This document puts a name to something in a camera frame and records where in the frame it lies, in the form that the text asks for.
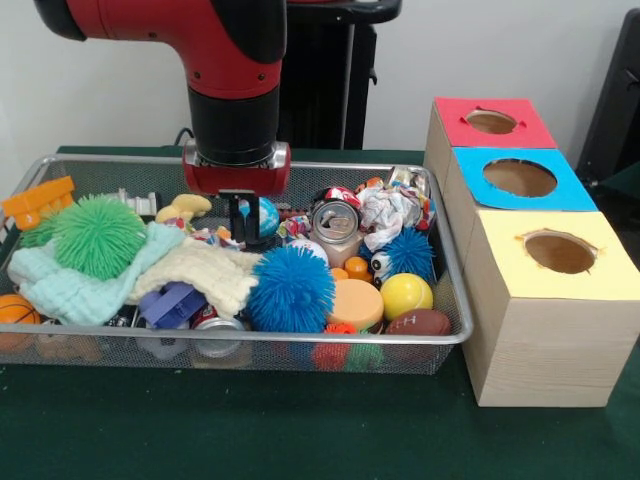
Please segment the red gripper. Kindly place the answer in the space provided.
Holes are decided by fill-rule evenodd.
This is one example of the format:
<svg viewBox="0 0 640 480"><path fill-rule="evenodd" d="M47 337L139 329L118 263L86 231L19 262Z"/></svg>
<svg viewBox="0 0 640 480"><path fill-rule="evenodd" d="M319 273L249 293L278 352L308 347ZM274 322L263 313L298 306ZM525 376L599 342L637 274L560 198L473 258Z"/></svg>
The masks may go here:
<svg viewBox="0 0 640 480"><path fill-rule="evenodd" d="M200 195L254 194L275 196L288 185L291 169L291 149L286 142L276 141L272 153L265 161L251 166L206 164L198 154L196 144L189 140L183 146L182 165L189 189ZM258 197L247 199L247 243L260 240L260 206ZM239 198L229 199L230 230L232 239L245 241L245 219L239 208Z"/></svg>

